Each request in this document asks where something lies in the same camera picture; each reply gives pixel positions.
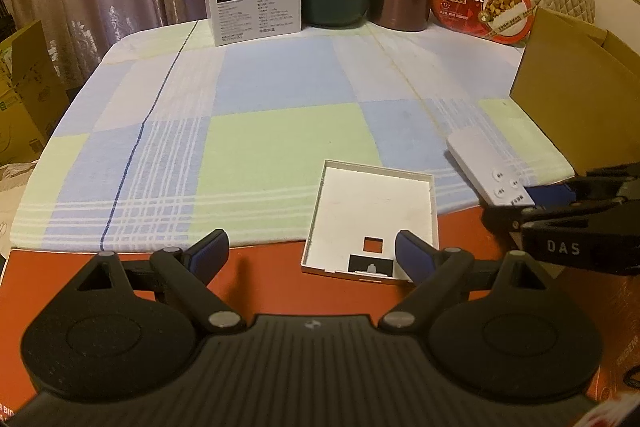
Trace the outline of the cardboard boxes on floor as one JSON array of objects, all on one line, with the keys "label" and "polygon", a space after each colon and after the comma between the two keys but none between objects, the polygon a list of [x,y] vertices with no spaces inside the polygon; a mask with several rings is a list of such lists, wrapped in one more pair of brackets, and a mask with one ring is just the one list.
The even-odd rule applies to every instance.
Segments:
[{"label": "cardboard boxes on floor", "polygon": [[3,165],[40,157],[70,106],[39,20],[1,43],[0,153]]}]

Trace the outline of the open cardboard box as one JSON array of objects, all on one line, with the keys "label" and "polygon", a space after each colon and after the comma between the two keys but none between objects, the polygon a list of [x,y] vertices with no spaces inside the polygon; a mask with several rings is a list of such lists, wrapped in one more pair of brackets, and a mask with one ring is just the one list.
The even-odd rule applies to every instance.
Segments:
[{"label": "open cardboard box", "polygon": [[510,97],[579,174],[639,161],[639,55],[611,31],[536,9]]}]

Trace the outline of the white flat tray lid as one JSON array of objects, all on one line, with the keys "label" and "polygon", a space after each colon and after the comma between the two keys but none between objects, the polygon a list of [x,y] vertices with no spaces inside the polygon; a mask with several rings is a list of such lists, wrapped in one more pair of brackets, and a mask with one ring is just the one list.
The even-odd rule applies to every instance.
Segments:
[{"label": "white flat tray lid", "polygon": [[395,254],[402,230],[438,244],[434,176],[328,159],[300,269],[340,279],[409,284]]}]

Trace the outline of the white remote with buttons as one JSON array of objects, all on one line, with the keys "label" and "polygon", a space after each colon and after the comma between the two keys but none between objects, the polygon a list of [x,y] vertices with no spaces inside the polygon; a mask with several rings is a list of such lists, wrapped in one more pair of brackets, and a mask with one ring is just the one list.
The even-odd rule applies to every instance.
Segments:
[{"label": "white remote with buttons", "polygon": [[447,138],[448,150],[473,187],[489,206],[533,206],[509,166],[492,147],[483,132],[476,128],[454,130]]}]

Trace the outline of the red instant rice bowl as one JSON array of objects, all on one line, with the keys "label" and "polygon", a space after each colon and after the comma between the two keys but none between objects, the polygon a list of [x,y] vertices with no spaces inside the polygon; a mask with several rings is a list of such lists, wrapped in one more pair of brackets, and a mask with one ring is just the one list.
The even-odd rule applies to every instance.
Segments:
[{"label": "red instant rice bowl", "polygon": [[496,43],[523,41],[532,29],[532,0],[432,0],[431,10],[444,27]]}]

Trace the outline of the checkered pastel tablecloth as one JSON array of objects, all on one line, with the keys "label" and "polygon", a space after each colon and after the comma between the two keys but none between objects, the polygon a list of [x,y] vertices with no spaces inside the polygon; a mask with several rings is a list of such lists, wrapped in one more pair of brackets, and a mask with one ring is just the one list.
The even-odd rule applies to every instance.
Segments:
[{"label": "checkered pastel tablecloth", "polygon": [[573,170],[510,99],[523,51],[438,25],[306,28],[215,46],[208,23],[114,44],[66,110],[17,209],[14,247],[154,251],[210,230],[303,239],[328,159],[431,173],[436,207],[477,197],[447,150],[480,129],[529,185]]}]

